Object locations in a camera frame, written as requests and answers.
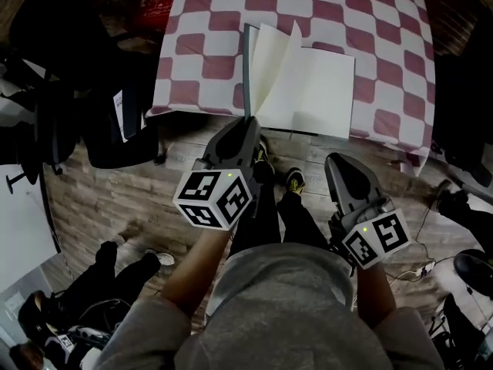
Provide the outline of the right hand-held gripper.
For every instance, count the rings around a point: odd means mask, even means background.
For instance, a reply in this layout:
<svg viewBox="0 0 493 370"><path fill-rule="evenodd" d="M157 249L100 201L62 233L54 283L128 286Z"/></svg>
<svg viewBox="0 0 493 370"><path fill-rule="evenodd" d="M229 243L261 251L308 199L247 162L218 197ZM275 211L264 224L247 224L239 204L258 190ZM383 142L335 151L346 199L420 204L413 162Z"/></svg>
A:
<svg viewBox="0 0 493 370"><path fill-rule="evenodd" d="M384 194L372 170L339 153L327 156L324 169L337 206L328 221L329 246L352 268L368 269L411 243L402 210Z"/></svg>

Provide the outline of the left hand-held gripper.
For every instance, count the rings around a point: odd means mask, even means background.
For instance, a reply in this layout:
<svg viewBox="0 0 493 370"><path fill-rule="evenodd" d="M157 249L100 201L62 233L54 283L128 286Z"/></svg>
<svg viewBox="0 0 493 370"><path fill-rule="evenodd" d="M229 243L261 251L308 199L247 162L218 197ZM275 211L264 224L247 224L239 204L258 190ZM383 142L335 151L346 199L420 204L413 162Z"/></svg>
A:
<svg viewBox="0 0 493 370"><path fill-rule="evenodd" d="M255 117L236 119L206 145L203 156L186 171L173 204L194 227L231 230L260 195L253 177L261 127Z"/></svg>

